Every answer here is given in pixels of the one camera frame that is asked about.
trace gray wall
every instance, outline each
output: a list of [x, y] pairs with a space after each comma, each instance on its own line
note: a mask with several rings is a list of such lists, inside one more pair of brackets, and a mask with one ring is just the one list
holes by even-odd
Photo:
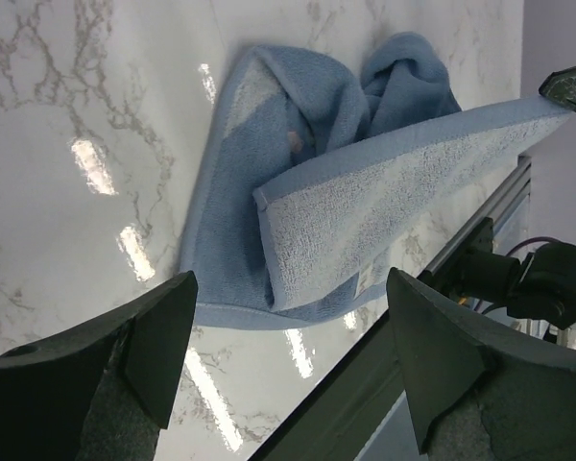
[[[546, 76], [576, 65], [576, 0], [525, 0], [523, 95], [536, 94]], [[576, 115], [535, 146], [530, 234], [576, 245]]]

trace cable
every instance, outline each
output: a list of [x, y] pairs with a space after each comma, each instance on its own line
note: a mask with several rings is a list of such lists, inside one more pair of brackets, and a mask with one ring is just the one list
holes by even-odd
[[516, 245], [514, 248], [512, 248], [507, 254], [506, 256], [512, 256], [514, 253], [516, 253], [518, 250], [522, 250], [523, 248], [529, 246], [529, 245], [533, 245], [534, 243], [559, 243], [560, 240], [557, 240], [556, 238], [553, 237], [532, 237], [532, 238], [528, 238], [527, 240], [523, 240], [522, 242], [520, 242], [518, 245]]
[[503, 305], [503, 304], [491, 304], [489, 307], [487, 307], [486, 309], [484, 309], [482, 311], [482, 315], [490, 314], [494, 310], [501, 309], [503, 307], [505, 307], [505, 305]]
[[[513, 247], [509, 252], [506, 253], [506, 256], [512, 256], [513, 254], [515, 254], [518, 250], [522, 250], [525, 247], [528, 247], [529, 245], [533, 245], [534, 243], [559, 243], [560, 240], [553, 238], [553, 237], [546, 237], [546, 236], [539, 236], [539, 237], [532, 237], [532, 238], [528, 238], [527, 240], [523, 240], [522, 242], [520, 242], [519, 244], [517, 244], [515, 247]], [[484, 303], [484, 300], [480, 300], [478, 301], [478, 303], [476, 303], [476, 305], [473, 307], [474, 312], [480, 312], [480, 309], [482, 308], [482, 304]], [[494, 309], [489, 310], [490, 307], [487, 307], [485, 309], [484, 312], [482, 312], [482, 314], [484, 315], [485, 312], [489, 313]]]

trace terry cloth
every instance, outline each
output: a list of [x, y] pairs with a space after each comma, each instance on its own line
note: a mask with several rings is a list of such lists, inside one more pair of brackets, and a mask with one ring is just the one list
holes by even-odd
[[540, 97], [460, 112], [415, 34], [377, 50], [360, 83], [318, 53], [252, 48], [223, 89], [182, 240], [195, 323], [301, 328], [384, 296], [396, 237], [568, 114]]

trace white marble surface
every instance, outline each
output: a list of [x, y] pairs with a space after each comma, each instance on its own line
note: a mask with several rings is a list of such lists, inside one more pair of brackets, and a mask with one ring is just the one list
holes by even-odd
[[[243, 47], [305, 46], [358, 71], [387, 36], [427, 36], [464, 108], [517, 97], [514, 0], [0, 2], [0, 353], [169, 278], [216, 91]], [[503, 179], [395, 243], [417, 273]], [[384, 303], [305, 330], [195, 328], [161, 461], [247, 459]]]

